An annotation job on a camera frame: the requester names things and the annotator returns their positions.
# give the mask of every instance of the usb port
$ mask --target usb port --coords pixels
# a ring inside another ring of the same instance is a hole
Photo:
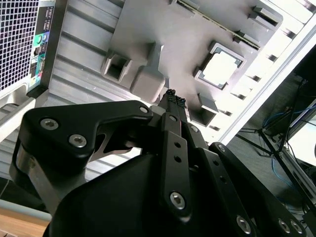
[[[47,30],[47,31],[49,31],[49,27],[50,27],[50,21],[48,21],[48,22],[47,22],[47,25],[46,25],[46,30]]]
[[[53,15],[53,9],[50,9],[49,14],[48,14],[48,18],[50,19],[52,15]]]

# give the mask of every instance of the blue cable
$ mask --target blue cable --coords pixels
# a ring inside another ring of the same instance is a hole
[[[304,109],[304,110],[300,110],[300,111],[295,111],[294,114],[299,114],[299,113],[301,113],[301,112],[309,111],[309,110],[312,110],[312,109],[315,109],[315,108],[316,108],[316,105],[314,105],[314,106],[312,106],[312,107],[310,107],[310,108],[308,108],[308,109]],[[267,118],[267,119],[263,122],[263,126],[262,126],[262,127],[265,127],[265,126],[268,124],[268,122],[269,122],[271,119],[275,118],[276,116],[280,116],[280,115],[284,115],[284,114],[285,114],[285,113],[278,113],[278,114],[276,114],[276,115],[273,115],[273,116]]]
[[[271,167],[272,167],[272,171],[273,173],[276,175],[277,178],[279,178],[280,180],[282,180],[283,182],[285,182],[291,189],[296,190],[288,181],[286,181],[285,179],[283,179],[281,176],[279,176],[277,174],[277,172],[275,171],[275,163],[274,163],[274,159],[271,159]]]

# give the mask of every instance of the rectangular slot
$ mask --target rectangular slot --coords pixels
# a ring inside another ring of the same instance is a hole
[[[46,24],[46,29],[45,29],[45,30],[46,30],[46,31],[49,31],[49,28],[50,28],[50,21],[47,22],[47,24]]]
[[[43,54],[46,52],[47,43],[44,43],[40,46],[39,54]]]
[[[53,15],[53,8],[49,10],[48,18],[51,19],[52,15]]]
[[[195,13],[194,10],[192,10],[191,8],[189,8],[189,7],[188,7],[186,4],[184,4],[183,2],[177,1],[177,4],[178,4],[179,6],[181,6],[181,7],[183,7],[184,9],[188,10],[188,11],[191,12],[191,13]]]
[[[215,130],[215,131],[219,131],[219,130],[221,130],[220,128],[218,128],[218,127],[215,127],[215,126],[209,126],[209,128],[211,128],[211,129],[213,129],[213,130]]]
[[[45,15],[45,18],[47,19],[48,18],[48,16],[49,16],[49,8],[46,10],[46,15]]]
[[[261,78],[257,77],[257,76],[253,76],[253,77],[251,77],[251,79],[253,79],[256,82],[259,82]]]
[[[269,22],[271,25],[273,25],[273,26],[278,25],[278,22],[274,21],[273,19],[271,19],[267,15],[263,14],[262,12],[258,12],[258,14],[261,16],[261,18],[263,18],[265,21]]]

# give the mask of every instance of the screw hole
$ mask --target screw hole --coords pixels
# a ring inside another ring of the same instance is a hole
[[[224,183],[224,184],[226,184],[227,183],[227,180],[225,179],[225,177],[224,176],[220,176],[219,177],[219,179]]]
[[[178,157],[178,156],[175,156],[175,157],[174,157],[174,160],[175,160],[176,162],[178,162],[178,163],[181,163],[181,162],[182,162],[181,158]]]
[[[174,145],[177,147],[177,148],[181,148],[181,145],[177,142],[174,143]]]

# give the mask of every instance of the black cable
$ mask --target black cable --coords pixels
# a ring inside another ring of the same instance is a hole
[[[292,105],[292,111],[291,111],[291,116],[290,116],[290,120],[289,120],[289,123],[288,123],[288,126],[287,126],[287,129],[286,129],[286,132],[284,134],[284,136],[282,137],[282,140],[281,140],[281,144],[280,144],[280,148],[278,150],[278,152],[282,152],[282,149],[283,149],[283,146],[286,142],[286,139],[288,138],[288,132],[290,130],[290,127],[291,127],[291,123],[292,123],[292,120],[293,120],[293,117],[294,117],[294,113],[295,113],[295,107],[296,107],[296,104],[297,104],[297,100],[299,98],[299,95],[300,95],[300,89],[304,83],[304,79],[301,81],[300,85],[298,86],[297,88],[297,92],[296,92],[296,96],[294,98],[294,101],[293,101],[293,105]]]
[[[311,122],[308,122],[308,121],[305,121],[305,120],[302,120],[302,119],[301,119],[301,121],[316,126],[316,124],[313,124],[313,123],[311,123]]]
[[[261,144],[261,139],[260,139],[260,135],[258,134],[258,138],[259,138],[259,142],[260,142],[260,147],[262,147],[262,144]]]

